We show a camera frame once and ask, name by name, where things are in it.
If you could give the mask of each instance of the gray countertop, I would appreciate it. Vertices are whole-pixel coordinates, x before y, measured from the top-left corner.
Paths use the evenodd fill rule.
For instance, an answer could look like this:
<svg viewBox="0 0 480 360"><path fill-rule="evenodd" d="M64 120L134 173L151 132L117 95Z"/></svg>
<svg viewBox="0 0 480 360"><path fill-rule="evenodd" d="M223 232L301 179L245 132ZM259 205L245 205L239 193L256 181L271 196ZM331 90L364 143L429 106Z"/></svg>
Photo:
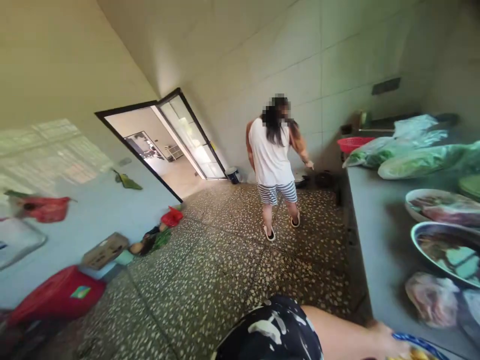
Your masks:
<svg viewBox="0 0 480 360"><path fill-rule="evenodd" d="M462 358L480 359L460 329L434 329L420 322L405 293L405 282L416 271L445 276L429 267L410 239L416 222L405 209L405 195L422 188L456 192L457 181L446 175L389 181L359 166L347 168L347 174L373 317Z"/></svg>

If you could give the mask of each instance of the woman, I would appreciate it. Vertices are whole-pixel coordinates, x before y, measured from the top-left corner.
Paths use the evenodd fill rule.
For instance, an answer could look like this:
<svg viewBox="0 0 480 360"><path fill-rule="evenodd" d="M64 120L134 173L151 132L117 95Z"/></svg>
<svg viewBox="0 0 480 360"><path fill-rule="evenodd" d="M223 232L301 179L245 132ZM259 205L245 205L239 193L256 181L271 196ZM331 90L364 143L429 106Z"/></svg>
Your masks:
<svg viewBox="0 0 480 360"><path fill-rule="evenodd" d="M289 118L289 110L288 99L277 94L261 116L246 126L248 159L255 171L258 191L263 202L263 230L271 242L275 241L272 207L277 205L277 191L285 199L291 226L294 228L300 226L295 178L287 157L289 146L300 155L305 166L314 169L299 126Z"/></svg>
<svg viewBox="0 0 480 360"><path fill-rule="evenodd" d="M362 327L275 295L241 318L211 359L410 359L409 349L380 322Z"/></svg>

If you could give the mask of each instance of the terrazzo floor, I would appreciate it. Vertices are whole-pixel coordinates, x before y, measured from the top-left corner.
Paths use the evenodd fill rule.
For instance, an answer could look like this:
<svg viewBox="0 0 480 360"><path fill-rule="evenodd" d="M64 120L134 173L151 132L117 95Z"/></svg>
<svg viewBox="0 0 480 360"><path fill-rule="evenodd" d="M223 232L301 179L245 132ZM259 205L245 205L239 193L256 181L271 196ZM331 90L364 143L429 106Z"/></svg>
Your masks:
<svg viewBox="0 0 480 360"><path fill-rule="evenodd" d="M243 314L277 293L347 318L347 233L334 193L299 190L298 229L280 200L268 242L255 186L187 199L170 242L123 269L37 359L209 359Z"/></svg>

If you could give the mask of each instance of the stainless steel bowl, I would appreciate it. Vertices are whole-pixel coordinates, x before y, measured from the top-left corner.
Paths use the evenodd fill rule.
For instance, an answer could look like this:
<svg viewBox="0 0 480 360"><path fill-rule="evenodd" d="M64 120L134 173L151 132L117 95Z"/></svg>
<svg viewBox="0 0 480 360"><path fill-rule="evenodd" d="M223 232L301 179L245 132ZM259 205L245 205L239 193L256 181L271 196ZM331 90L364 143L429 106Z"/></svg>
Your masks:
<svg viewBox="0 0 480 360"><path fill-rule="evenodd" d="M480 232L475 231L471 228L454 225L454 224L447 224L447 223L440 223L434 221L426 221L421 222L415 225L410 232L411 239L413 244L416 246L418 251L430 261L432 264L437 266L439 269L444 271L452 280L460 281L463 285L467 285L468 287L478 288L480 289L480 284L470 279L463 278L458 276L455 272L449 271L442 266L440 266L435 260L431 259L428 254L426 254L423 249L419 245L419 236L420 235L435 235L435 234L442 234L442 235L451 235L452 238L455 237L461 243L461 246L470 248L474 250L477 256L480 257ZM442 241L448 243L448 237L446 239L442 239ZM480 280L480 262L478 263L479 269L477 272L477 277Z"/></svg>

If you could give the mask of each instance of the white tank top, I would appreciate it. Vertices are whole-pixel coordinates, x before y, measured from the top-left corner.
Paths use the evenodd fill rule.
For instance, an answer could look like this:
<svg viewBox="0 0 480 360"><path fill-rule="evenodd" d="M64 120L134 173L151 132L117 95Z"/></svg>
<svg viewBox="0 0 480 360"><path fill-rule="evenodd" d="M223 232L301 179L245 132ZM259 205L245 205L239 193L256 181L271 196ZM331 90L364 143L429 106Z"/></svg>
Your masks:
<svg viewBox="0 0 480 360"><path fill-rule="evenodd" d="M264 126L261 118L251 123L248 140L255 164L256 181L260 185L286 185L295 179L287 157L290 147L290 129L285 123L281 129L283 146L272 144L267 140L267 127Z"/></svg>

